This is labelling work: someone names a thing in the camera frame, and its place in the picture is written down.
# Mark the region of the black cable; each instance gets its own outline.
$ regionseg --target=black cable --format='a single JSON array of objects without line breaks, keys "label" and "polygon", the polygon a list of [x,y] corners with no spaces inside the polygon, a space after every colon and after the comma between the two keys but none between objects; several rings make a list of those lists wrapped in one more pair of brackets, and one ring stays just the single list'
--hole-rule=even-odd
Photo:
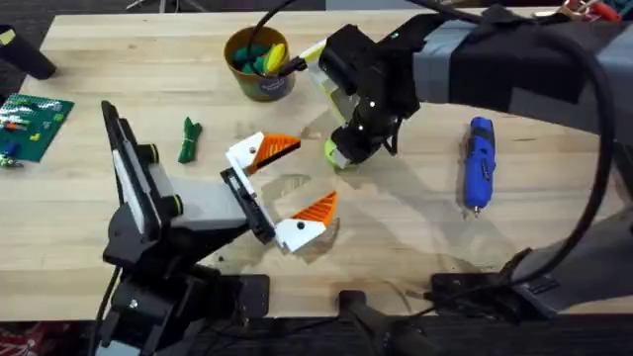
[{"label": "black cable", "polygon": [[613,96],[611,94],[611,87],[608,83],[608,78],[604,73],[604,69],[598,63],[597,59],[588,52],[586,52],[579,44],[569,40],[556,33],[549,32],[543,29],[537,29],[538,40],[541,41],[546,47],[563,51],[569,57],[577,60],[585,70],[588,76],[588,80],[593,87],[595,100],[597,103],[598,111],[598,130],[600,133],[600,142],[598,150],[598,159],[593,177],[593,185],[589,194],[589,199],[583,214],[579,218],[576,226],[572,230],[570,236],[565,240],[563,246],[556,252],[556,254],[545,262],[541,267],[533,270],[532,272],[520,276],[515,280],[506,279],[506,282],[492,283],[485,286],[475,287],[473,289],[458,293],[451,297],[448,297],[442,301],[435,303],[431,308],[424,311],[420,311],[407,318],[411,321],[414,318],[423,316],[429,312],[434,311],[439,305],[446,305],[455,302],[460,298],[464,298],[474,293],[479,293],[483,290],[514,287],[537,278],[540,278],[551,271],[553,271],[563,260],[572,252],[572,250],[583,239],[586,232],[591,227],[593,219],[595,218],[597,211],[602,203],[606,189],[608,187],[609,173],[611,170],[611,162],[613,159],[613,141],[615,140],[615,106],[613,103]]},{"label": "black cable", "polygon": [[265,333],[265,334],[258,334],[258,335],[243,335],[243,334],[231,334],[231,333],[226,333],[223,332],[221,330],[215,330],[210,328],[211,332],[219,335],[219,336],[223,336],[223,337],[228,337],[228,338],[233,338],[233,339],[238,339],[238,340],[270,340],[270,339],[279,339],[279,338],[285,338],[306,330],[311,330],[317,327],[321,327],[321,326],[325,326],[325,325],[329,325],[331,323],[337,322],[338,321],[338,317],[334,317],[334,318],[329,318],[326,320],[320,320],[320,321],[316,321],[316,322],[312,322],[303,326],[299,326],[296,327],[292,330],[288,330],[284,333],[281,334],[271,334],[271,333]]},{"label": "black cable", "polygon": [[286,7],[288,7],[289,5],[297,1],[298,0],[285,0],[279,5],[277,5],[275,8],[267,12],[266,15],[264,15],[264,17],[261,18],[261,20],[259,20],[257,25],[255,25],[255,28],[253,29],[253,31],[250,33],[250,37],[248,38],[248,44],[246,45],[246,59],[248,60],[247,63],[248,63],[248,66],[250,67],[250,70],[252,70],[255,75],[262,78],[274,78],[274,76],[270,77],[270,76],[264,75],[257,68],[255,68],[255,65],[253,65],[253,61],[255,58],[251,57],[250,54],[253,47],[253,43],[255,42],[255,37],[257,37],[257,34],[259,34],[261,29],[264,27],[264,25],[266,25],[266,23],[270,19],[272,19],[273,16],[275,16],[278,12],[280,12],[281,10],[285,9]]},{"label": "black cable", "polygon": [[108,287],[106,288],[106,292],[103,294],[103,298],[101,299],[101,304],[99,305],[99,309],[97,310],[97,316],[95,317],[95,327],[90,334],[90,342],[88,344],[88,356],[94,356],[97,352],[97,342],[99,338],[99,329],[101,329],[101,324],[103,322],[103,314],[106,312],[106,306],[108,305],[108,300],[112,295],[112,291],[117,284],[117,279],[119,279],[119,275],[121,274],[121,267],[115,267],[115,270],[112,272],[112,277],[110,277],[110,282],[108,283]]},{"label": "black cable", "polygon": [[480,15],[470,14],[455,9],[454,7],[442,5],[435,0],[407,0],[415,5],[437,11],[438,13],[449,16],[455,20],[465,21],[471,24],[480,24],[483,18]]}]

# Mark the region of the yellow cup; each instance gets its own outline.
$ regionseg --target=yellow cup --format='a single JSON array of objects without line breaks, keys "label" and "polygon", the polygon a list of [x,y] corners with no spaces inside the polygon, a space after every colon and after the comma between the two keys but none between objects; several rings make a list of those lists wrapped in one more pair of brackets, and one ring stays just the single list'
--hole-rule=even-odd
[{"label": "yellow cup", "polygon": [[[268,102],[279,100],[290,93],[295,86],[295,73],[282,78],[262,78],[256,74],[243,73],[241,68],[236,68],[233,65],[233,54],[240,48],[244,48],[248,45],[248,39],[253,32],[252,27],[240,30],[233,34],[225,45],[225,60],[228,68],[242,92],[252,100]],[[267,45],[272,46],[276,44],[284,44],[286,46],[286,53],[284,54],[283,63],[287,63],[290,60],[290,48],[288,42],[282,34],[277,30],[263,27],[255,40],[254,45]]]}]

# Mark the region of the orange gripper pad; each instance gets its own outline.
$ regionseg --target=orange gripper pad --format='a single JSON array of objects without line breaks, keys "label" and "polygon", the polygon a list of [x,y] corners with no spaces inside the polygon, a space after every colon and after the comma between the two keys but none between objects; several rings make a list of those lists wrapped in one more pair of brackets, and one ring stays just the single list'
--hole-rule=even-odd
[{"label": "orange gripper pad", "polygon": [[321,222],[325,226],[329,225],[334,211],[336,210],[336,191],[325,196],[325,198],[294,214],[292,219],[309,222]]},{"label": "orange gripper pad", "polygon": [[257,150],[255,160],[246,167],[246,173],[253,174],[259,168],[275,161],[301,146],[301,140],[285,134],[265,134],[264,141]]}]

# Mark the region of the wooden table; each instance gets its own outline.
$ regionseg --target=wooden table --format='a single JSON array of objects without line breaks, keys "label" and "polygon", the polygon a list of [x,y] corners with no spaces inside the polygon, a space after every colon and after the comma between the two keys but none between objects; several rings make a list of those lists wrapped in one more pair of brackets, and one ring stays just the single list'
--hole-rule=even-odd
[{"label": "wooden table", "polygon": [[[534,9],[521,11],[529,14]],[[270,315],[329,315],[343,289],[368,293],[384,312],[428,306],[421,299],[440,271],[492,270],[526,246],[566,237],[588,196],[595,136],[466,107],[423,105],[385,151],[335,174],[323,141],[335,128],[307,74],[274,104],[244,97],[224,63],[228,37],[262,14],[59,16],[42,46],[58,74],[29,78],[23,93],[76,103],[40,164],[0,171],[0,319],[93,318],[113,269],[101,259],[117,206],[114,170],[100,112],[107,99],[130,119],[140,141],[155,142],[166,171],[219,180],[226,149],[258,131],[303,138],[300,150],[253,182],[271,212],[287,216],[336,189],[337,221],[298,255],[251,234],[204,263],[226,273],[272,279]],[[347,23],[375,40],[412,16],[396,12],[310,12],[276,17],[293,53]],[[476,115],[495,121],[495,196],[480,217],[457,204],[460,141]],[[205,131],[198,161],[177,160],[185,117]],[[600,215],[623,207],[617,184]],[[633,301],[594,303],[573,312],[630,312]]]}]

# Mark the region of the circuit board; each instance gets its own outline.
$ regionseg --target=circuit board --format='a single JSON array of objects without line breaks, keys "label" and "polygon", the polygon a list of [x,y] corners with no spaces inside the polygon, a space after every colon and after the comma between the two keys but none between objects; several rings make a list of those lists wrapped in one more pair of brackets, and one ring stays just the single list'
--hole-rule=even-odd
[{"label": "circuit board", "polygon": [[0,123],[21,123],[21,129],[0,130],[0,149],[11,141],[19,145],[14,158],[39,162],[73,105],[63,100],[11,94],[0,108]]}]

